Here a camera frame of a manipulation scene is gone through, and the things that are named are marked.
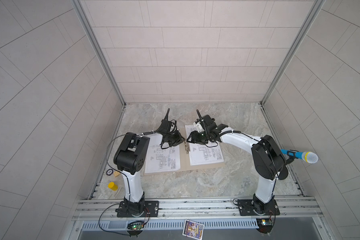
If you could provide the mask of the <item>printed drawing sheet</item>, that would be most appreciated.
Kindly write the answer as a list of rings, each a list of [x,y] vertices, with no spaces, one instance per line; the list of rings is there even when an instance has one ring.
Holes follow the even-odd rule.
[[[163,136],[153,134],[145,160],[145,175],[164,172],[175,172],[181,169],[180,147],[169,147],[167,143],[161,147]]]
[[[208,143],[207,145],[199,145],[190,143],[190,140],[191,139],[189,139],[187,143],[189,145],[191,166],[217,164],[224,162],[224,157],[219,144]]]

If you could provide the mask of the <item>printed drawing sheet top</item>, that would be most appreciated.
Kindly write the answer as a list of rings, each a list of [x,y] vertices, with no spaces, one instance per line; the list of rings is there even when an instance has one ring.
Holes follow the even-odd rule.
[[[180,147],[169,147],[167,143],[161,147],[163,136],[153,134],[145,160],[145,175],[164,172],[175,172],[181,169]]]

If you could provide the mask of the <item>beige cardboard folder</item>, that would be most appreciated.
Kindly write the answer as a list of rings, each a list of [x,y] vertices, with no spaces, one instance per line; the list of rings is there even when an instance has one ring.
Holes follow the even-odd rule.
[[[180,158],[181,158],[181,169],[175,172],[183,172],[183,171],[191,171],[191,170],[203,170],[203,169],[213,169],[213,168],[222,168],[225,166],[225,163],[217,163],[217,164],[208,164],[208,165],[198,165],[191,166],[190,164],[190,155],[187,154],[185,149],[185,142],[179,145],[180,147]]]

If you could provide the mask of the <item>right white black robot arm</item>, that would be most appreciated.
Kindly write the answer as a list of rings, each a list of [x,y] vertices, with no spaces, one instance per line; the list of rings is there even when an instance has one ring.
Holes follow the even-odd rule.
[[[217,125],[214,118],[209,115],[202,116],[200,111],[197,111],[197,114],[199,118],[194,123],[196,130],[190,133],[187,142],[199,145],[225,143],[251,154],[259,180],[252,202],[244,204],[244,207],[260,216],[276,216],[276,181],[285,179],[288,169],[285,168],[286,159],[273,137],[251,136],[225,124]]]

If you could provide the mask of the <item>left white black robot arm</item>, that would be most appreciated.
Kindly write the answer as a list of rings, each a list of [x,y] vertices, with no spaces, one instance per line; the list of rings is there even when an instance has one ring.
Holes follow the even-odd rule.
[[[115,168],[123,176],[125,196],[116,209],[117,217],[140,217],[148,213],[142,188],[141,170],[150,167],[152,172],[180,169],[178,146],[185,141],[177,128],[177,121],[169,119],[170,109],[159,128],[152,132],[124,135],[114,155]]]

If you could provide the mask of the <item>metal folder clip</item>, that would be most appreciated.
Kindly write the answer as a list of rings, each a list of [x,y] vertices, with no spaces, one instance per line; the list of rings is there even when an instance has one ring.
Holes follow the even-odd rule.
[[[189,143],[188,143],[188,142],[185,142],[185,149],[186,149],[187,154],[189,154],[189,152],[190,152],[190,146],[189,146]]]

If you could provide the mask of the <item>yellow cylinder block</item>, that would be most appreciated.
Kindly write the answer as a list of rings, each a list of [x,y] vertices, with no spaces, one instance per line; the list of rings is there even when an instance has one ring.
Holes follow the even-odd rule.
[[[115,184],[114,182],[110,182],[108,184],[108,188],[111,189],[112,191],[117,191],[119,189],[119,186],[117,184]]]

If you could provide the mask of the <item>colourful picture card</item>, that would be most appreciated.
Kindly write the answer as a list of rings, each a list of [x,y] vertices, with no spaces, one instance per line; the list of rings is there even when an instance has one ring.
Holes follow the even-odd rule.
[[[205,225],[191,221],[185,220],[183,227],[183,236],[192,238],[195,240],[202,240],[204,233]]]

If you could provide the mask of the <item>left green circuit board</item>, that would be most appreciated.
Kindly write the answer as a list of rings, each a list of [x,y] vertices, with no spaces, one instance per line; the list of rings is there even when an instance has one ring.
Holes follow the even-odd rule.
[[[145,226],[145,222],[143,221],[134,221],[128,223],[127,230],[128,231],[141,231]]]

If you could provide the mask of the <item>blue yellow toy microphone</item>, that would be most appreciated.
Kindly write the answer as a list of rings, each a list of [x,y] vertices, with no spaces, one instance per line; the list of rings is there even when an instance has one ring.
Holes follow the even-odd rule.
[[[281,149],[281,151],[284,155],[288,156],[286,164],[292,163],[295,159],[303,160],[309,164],[315,164],[319,160],[318,155],[313,152],[298,152],[295,150],[284,149]]]

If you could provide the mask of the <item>right circuit board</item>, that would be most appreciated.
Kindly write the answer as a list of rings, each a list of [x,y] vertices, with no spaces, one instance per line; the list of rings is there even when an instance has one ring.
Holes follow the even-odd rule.
[[[271,219],[256,219],[258,224],[257,231],[262,234],[268,234],[272,231],[274,223]]]

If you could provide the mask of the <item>aluminium mounting rail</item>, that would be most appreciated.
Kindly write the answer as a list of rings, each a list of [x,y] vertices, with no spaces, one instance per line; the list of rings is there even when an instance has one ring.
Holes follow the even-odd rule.
[[[323,216],[314,197],[279,196],[275,197],[275,207],[266,211],[265,217],[321,217]],[[253,210],[240,207],[233,197],[224,198],[182,198],[159,199],[158,207],[148,214],[142,214],[145,220],[175,219],[238,219],[259,218]],[[72,219],[77,221],[117,219],[116,208],[120,200],[83,200],[80,201]]]

